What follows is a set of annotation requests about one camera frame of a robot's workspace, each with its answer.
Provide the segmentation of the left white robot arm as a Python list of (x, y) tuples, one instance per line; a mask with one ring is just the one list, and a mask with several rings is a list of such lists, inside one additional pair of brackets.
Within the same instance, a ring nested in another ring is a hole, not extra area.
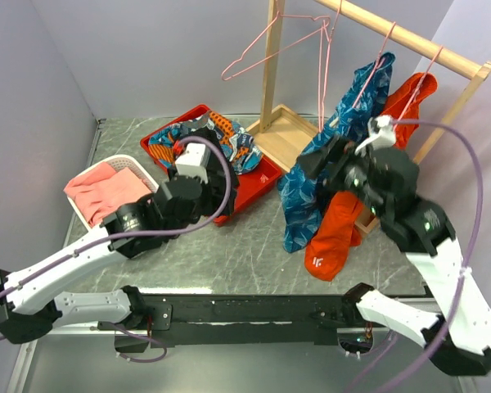
[(203, 215), (213, 219), (232, 211), (237, 186), (235, 175), (212, 174), (203, 181), (176, 174), (45, 260), (18, 272), (0, 269), (0, 337), (23, 344), (53, 328), (94, 321), (139, 328), (150, 309), (137, 287), (106, 293), (66, 288), (96, 269), (160, 247)]

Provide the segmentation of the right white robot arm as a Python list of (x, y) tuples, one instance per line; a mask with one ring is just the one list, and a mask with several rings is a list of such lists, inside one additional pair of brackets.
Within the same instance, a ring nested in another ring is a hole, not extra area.
[(351, 326), (365, 321), (426, 348), (448, 323), (430, 361), (453, 377), (482, 377), (491, 371), (491, 309), (470, 271), (444, 210), (417, 194), (419, 167), (395, 147), (357, 147), (334, 137), (297, 163), (307, 179), (327, 173), (325, 186), (352, 192), (380, 220), (392, 240), (421, 274), (439, 307), (427, 312), (359, 283), (342, 298), (342, 317)]

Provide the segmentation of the blue leaf-print shorts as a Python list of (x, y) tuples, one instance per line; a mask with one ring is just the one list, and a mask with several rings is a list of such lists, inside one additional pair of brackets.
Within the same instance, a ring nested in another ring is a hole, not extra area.
[[(347, 137), (354, 142), (361, 142), (368, 136), (367, 122), (369, 119), (365, 120), (365, 129), (362, 135), (357, 136), (355, 133), (351, 133), (349, 136), (344, 136), (336, 131), (327, 130), (315, 135), (304, 148), (303, 153), (316, 151), (335, 135)], [(304, 176), (303, 170), (296, 164), (278, 182), (277, 190), (286, 221), (283, 248), (288, 253), (305, 248), (322, 222), (322, 205), (318, 202), (317, 197), (326, 173), (323, 170), (317, 179), (309, 179)]]

